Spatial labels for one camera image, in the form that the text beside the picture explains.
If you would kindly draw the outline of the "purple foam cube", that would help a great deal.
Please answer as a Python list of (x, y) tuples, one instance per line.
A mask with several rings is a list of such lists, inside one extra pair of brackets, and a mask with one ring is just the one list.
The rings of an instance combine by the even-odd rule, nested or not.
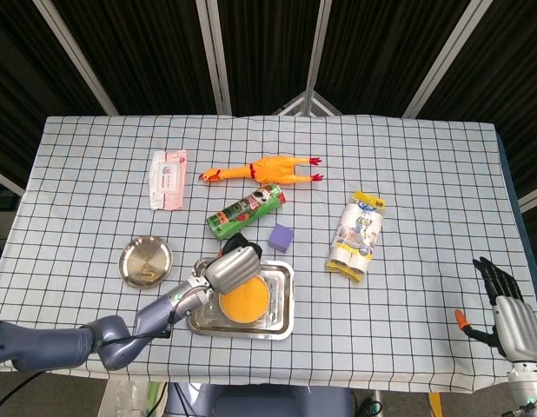
[(268, 239), (268, 245), (281, 253), (286, 253), (293, 240), (294, 231), (291, 228), (285, 227), (277, 223)]

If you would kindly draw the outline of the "pink wet wipes pack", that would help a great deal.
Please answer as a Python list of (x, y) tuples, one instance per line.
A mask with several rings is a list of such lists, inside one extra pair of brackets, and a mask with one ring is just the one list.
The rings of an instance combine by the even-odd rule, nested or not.
[(149, 205), (152, 210), (182, 208), (187, 160), (184, 149), (155, 152), (149, 170)]

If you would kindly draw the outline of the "bowl of orange powder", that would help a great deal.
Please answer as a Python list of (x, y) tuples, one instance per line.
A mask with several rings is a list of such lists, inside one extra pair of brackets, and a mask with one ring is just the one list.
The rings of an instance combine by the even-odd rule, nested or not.
[(265, 314), (269, 302), (269, 288), (259, 275), (229, 293), (219, 295), (219, 305), (224, 315), (240, 324), (260, 319)]

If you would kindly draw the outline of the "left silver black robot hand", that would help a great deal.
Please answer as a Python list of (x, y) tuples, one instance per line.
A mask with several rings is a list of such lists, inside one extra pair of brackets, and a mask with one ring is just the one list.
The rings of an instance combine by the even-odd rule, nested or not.
[(208, 264), (202, 275), (220, 294), (228, 294), (261, 271), (262, 249), (241, 233), (231, 236), (220, 255)]

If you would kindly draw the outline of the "yellow white roll bag pack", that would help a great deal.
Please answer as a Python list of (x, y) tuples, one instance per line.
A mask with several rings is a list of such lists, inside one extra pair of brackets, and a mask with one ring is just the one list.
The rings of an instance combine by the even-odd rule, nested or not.
[(325, 269), (361, 282), (367, 275), (384, 221), (385, 202), (356, 191), (342, 211)]

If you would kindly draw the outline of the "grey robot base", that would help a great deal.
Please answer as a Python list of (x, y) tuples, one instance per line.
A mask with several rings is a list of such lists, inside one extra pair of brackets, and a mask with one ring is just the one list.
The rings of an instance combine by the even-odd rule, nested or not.
[(170, 383), (163, 417), (352, 417), (343, 387)]

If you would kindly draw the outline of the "blue checkered tablecloth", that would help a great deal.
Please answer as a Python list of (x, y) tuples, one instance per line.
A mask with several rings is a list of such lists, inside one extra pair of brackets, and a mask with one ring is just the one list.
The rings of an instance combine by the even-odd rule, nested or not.
[[(187, 152), (181, 209), (152, 210), (157, 151)], [(250, 180), (207, 184), (206, 169), (264, 156), (315, 156), (320, 182), (287, 186), (286, 202), (247, 226), (265, 247), (279, 223), (293, 229), (282, 255), (295, 272), (295, 323), (281, 341), (193, 334), (185, 323), (153, 341), (120, 377), (221, 384), (281, 383), (470, 393), (506, 380), (509, 363), (469, 340), (454, 311), (490, 331), (494, 316), (473, 260), (511, 274), (537, 314), (534, 287), (507, 190), (494, 127), (379, 116), (65, 116), (49, 118), (0, 261), (0, 319), (27, 328), (78, 328), (136, 312), (186, 280), (220, 242), (207, 218), (255, 189)], [(325, 269), (352, 194), (386, 208), (361, 282)], [(164, 239), (169, 276), (133, 288), (118, 273), (139, 236)]]

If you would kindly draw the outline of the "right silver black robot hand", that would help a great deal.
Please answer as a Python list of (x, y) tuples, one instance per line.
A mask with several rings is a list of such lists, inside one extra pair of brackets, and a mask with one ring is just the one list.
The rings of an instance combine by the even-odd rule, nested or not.
[(486, 333), (474, 329), (457, 309), (454, 316), (459, 329), (467, 337), (497, 349), (511, 363), (537, 363), (537, 318), (524, 302), (519, 284), (485, 257), (474, 259), (473, 264), (481, 273), (493, 310), (493, 330)]

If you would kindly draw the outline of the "round steel plate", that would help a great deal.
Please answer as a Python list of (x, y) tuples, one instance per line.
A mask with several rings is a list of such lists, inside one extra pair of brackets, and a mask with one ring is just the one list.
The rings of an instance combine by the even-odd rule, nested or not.
[(169, 276), (172, 262), (172, 250), (164, 239), (139, 236), (120, 254), (118, 273), (133, 288), (153, 288)]

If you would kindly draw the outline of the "metal screen foot frame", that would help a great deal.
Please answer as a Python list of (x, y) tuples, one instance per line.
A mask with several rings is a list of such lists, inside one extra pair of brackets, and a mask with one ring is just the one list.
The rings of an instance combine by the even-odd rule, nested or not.
[(326, 100), (322, 95), (313, 92), (308, 96), (306, 91), (284, 103), (275, 112), (273, 116), (341, 116), (342, 113), (331, 102)]

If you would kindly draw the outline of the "black folding screen partition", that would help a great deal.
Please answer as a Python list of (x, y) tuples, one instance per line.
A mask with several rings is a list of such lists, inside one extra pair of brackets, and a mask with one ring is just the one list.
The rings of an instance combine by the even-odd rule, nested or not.
[[(212, 114), (197, 0), (0, 0), (0, 175), (24, 186), (49, 116)], [(308, 88), (324, 0), (207, 0), (236, 116)], [(537, 0), (330, 0), (314, 90), (344, 114), (492, 122), (537, 192)]]

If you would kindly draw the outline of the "rectangular steel tray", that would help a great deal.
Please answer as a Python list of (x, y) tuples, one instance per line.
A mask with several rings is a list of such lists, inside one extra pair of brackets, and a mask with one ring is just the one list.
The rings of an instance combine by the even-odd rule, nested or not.
[(294, 270), (284, 261), (263, 261), (260, 277), (268, 287), (268, 306), (250, 323), (230, 320), (220, 306), (220, 295), (194, 311), (187, 319), (195, 334), (259, 340), (286, 339), (294, 327)]

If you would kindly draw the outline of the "green Pringles can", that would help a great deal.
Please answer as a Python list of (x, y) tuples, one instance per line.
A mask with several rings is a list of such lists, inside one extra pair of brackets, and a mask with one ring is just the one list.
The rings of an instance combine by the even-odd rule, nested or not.
[(274, 183), (267, 184), (210, 216), (206, 223), (218, 240), (227, 240), (285, 202), (281, 188)]

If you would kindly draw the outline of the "yellow rubber chicken toy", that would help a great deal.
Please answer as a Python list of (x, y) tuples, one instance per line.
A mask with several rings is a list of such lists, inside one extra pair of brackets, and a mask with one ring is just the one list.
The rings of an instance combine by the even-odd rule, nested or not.
[(207, 169), (199, 175), (199, 179), (206, 183), (238, 178), (252, 179), (260, 184), (320, 182), (324, 178), (323, 175), (297, 175), (295, 167), (304, 164), (318, 166), (321, 162), (319, 157), (266, 156), (240, 167)]

